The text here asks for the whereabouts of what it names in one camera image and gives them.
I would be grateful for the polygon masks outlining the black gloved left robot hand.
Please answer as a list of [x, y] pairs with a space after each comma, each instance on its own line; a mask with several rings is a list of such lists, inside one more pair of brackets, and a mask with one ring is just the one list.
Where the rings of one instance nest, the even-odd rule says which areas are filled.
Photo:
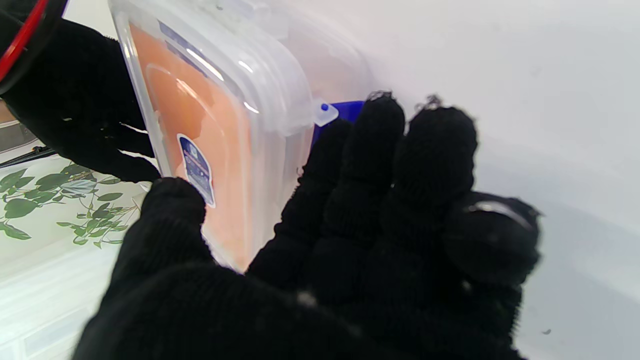
[[389, 92], [311, 149], [274, 238], [239, 273], [201, 234], [205, 202], [153, 183], [74, 360], [521, 360], [540, 213], [473, 191], [475, 121]]

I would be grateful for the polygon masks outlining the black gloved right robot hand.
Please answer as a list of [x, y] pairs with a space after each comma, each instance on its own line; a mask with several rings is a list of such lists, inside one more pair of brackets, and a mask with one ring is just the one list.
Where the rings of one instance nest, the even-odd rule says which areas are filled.
[[62, 19], [28, 71], [1, 98], [60, 157], [124, 182], [160, 178], [116, 39]]

